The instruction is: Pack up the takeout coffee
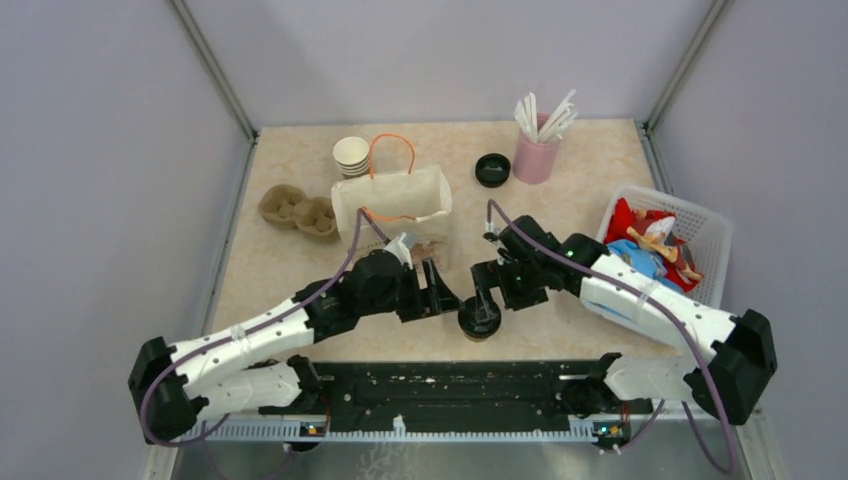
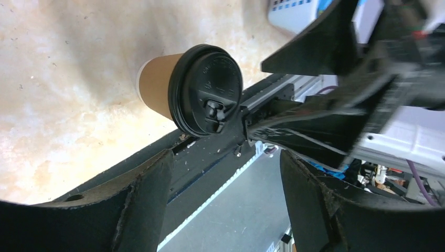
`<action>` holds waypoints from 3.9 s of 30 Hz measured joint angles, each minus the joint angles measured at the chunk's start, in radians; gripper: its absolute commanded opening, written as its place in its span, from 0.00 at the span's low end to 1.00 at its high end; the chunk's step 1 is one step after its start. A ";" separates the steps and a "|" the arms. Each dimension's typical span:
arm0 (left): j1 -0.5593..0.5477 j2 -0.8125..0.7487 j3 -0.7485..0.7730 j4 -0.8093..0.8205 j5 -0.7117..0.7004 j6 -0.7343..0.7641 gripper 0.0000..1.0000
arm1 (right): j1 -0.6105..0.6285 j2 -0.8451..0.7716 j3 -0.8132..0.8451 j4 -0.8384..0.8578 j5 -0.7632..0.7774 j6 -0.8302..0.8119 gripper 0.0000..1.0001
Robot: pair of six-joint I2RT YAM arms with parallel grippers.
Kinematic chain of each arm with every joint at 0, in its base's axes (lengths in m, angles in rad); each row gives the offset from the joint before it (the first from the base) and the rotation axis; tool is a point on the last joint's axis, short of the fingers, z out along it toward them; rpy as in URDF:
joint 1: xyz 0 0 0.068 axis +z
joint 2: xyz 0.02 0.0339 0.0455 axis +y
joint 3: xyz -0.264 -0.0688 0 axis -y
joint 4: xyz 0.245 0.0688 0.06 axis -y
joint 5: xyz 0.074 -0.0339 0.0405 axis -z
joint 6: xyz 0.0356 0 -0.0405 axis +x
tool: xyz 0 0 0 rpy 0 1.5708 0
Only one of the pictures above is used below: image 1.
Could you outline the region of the black plastic cup lid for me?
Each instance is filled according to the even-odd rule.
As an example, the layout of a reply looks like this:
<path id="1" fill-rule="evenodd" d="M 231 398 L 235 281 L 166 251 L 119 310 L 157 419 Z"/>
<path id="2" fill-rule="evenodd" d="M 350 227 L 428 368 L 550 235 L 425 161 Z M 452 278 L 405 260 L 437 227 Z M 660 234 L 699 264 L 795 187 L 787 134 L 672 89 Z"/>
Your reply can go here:
<path id="1" fill-rule="evenodd" d="M 470 297 L 458 311 L 458 324 L 466 337 L 483 341 L 493 336 L 502 323 L 502 313 L 497 304 Z"/>

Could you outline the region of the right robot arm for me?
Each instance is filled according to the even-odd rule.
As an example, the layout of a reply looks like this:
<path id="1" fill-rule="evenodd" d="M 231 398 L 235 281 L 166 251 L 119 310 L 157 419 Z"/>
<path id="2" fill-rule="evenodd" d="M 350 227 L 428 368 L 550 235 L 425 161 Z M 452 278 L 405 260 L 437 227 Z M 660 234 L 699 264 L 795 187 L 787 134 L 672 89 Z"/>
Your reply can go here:
<path id="1" fill-rule="evenodd" d="M 700 303 L 640 273 L 591 237 L 575 233 L 559 241 L 529 215 L 502 229 L 487 222 L 484 237 L 498 257 L 472 268 L 476 294 L 460 315 L 468 327 L 499 321 L 494 288 L 513 311 L 563 291 L 590 312 L 677 350 L 674 357 L 603 355 L 586 385 L 589 404 L 600 412 L 629 400 L 666 399 L 693 402 L 741 426 L 777 371 L 771 323 L 755 310 L 736 315 Z"/>

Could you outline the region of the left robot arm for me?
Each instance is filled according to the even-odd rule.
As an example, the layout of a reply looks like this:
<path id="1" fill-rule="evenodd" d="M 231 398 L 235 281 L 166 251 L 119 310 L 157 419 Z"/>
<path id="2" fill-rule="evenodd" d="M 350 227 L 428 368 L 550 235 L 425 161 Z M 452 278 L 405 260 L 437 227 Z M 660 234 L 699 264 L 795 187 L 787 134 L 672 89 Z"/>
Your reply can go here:
<path id="1" fill-rule="evenodd" d="M 198 423 L 244 410 L 309 413 L 326 396 L 314 365 L 300 355 L 266 367 L 261 361 L 349 332 L 363 317 L 393 313 L 409 322 L 460 310 L 433 261 L 415 266 L 407 244 L 400 235 L 357 261 L 346 259 L 333 277 L 227 330 L 145 342 L 128 379 L 145 440 L 183 446 Z"/>

